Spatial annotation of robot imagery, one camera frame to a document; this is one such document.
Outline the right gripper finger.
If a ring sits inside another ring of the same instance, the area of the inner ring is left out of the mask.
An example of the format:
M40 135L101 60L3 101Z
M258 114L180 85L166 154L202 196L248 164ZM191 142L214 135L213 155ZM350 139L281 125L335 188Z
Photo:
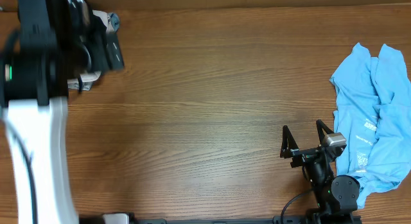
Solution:
M332 131L321 119L316 120L319 141L322 142L327 134L333 134Z
M284 159L291 158L298 151L299 151L299 147L297 143L295 142L295 139L293 138L293 135L290 129L286 125L284 125L280 157Z

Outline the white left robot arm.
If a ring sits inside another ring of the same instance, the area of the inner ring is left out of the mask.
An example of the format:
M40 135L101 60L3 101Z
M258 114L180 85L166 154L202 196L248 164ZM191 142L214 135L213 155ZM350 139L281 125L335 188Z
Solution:
M17 0L17 10L1 52L1 121L19 223L130 223L127 213L79 216L67 167L69 81L124 67L107 14L86 0Z

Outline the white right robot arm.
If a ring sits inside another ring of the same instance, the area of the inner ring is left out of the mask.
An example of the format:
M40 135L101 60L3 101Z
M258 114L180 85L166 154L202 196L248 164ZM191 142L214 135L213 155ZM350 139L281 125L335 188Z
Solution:
M320 119L316 121L319 145L301 150L290 129L284 125L280 157L291 159L292 168L301 168L311 188L292 198L282 209L280 223L361 223L361 217L353 216L357 210L360 183L347 175L335 176L331 163L343 154L346 139L335 133ZM303 216L286 216L287 208L299 198L313 193L317 207L308 209Z

